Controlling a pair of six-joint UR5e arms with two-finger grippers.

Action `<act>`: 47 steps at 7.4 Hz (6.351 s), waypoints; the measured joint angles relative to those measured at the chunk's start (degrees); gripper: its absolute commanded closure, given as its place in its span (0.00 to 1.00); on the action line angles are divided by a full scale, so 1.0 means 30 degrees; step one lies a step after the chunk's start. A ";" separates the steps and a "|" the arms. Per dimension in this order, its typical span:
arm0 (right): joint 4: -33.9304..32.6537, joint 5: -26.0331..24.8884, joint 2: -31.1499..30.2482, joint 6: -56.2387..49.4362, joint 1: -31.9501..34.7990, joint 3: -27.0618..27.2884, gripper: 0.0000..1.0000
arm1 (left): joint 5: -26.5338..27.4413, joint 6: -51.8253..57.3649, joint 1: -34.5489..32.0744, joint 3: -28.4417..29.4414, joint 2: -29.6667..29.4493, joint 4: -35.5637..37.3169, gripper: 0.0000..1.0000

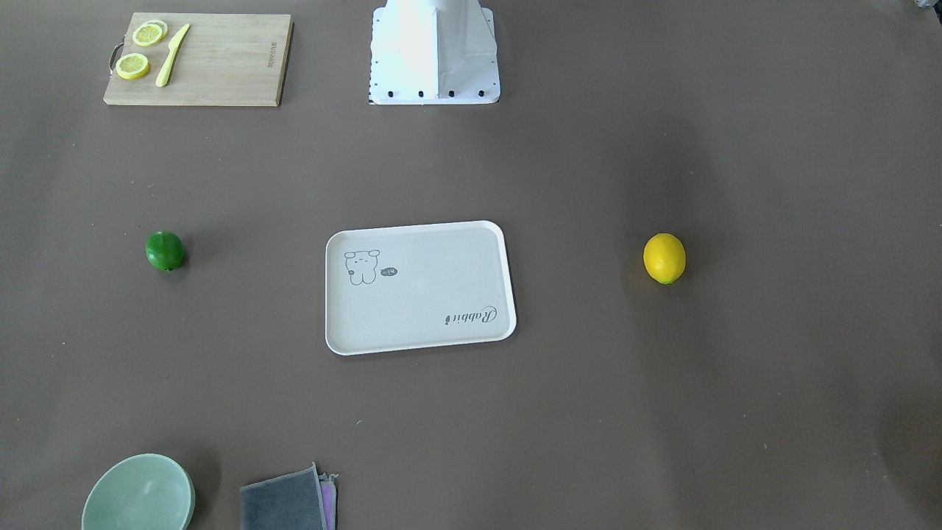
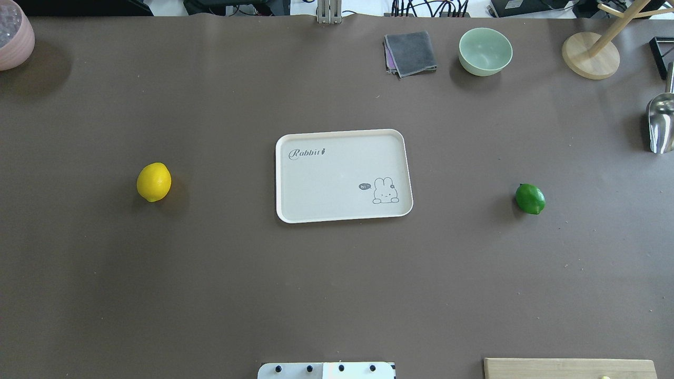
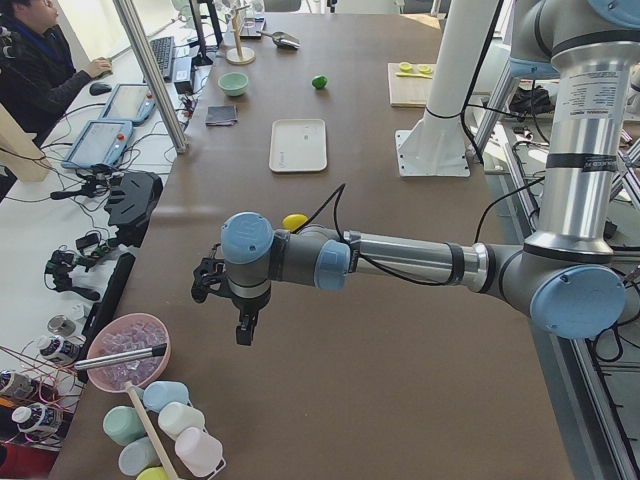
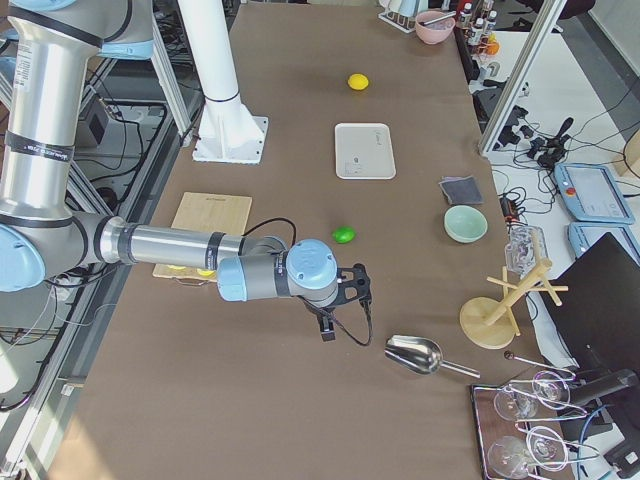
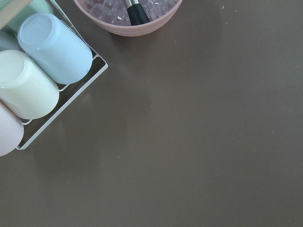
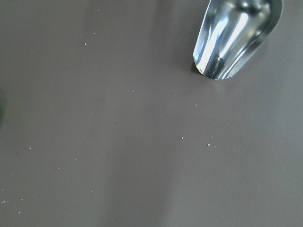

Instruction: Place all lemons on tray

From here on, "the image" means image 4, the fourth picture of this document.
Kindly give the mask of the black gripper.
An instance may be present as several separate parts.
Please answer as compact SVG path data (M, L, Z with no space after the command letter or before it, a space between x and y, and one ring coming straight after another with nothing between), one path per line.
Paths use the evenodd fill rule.
M316 316L316 320L321 331L321 338L324 342L335 340L335 326L336 322L333 315L333 307L318 307L314 305L310 300L302 298L302 302L305 308Z

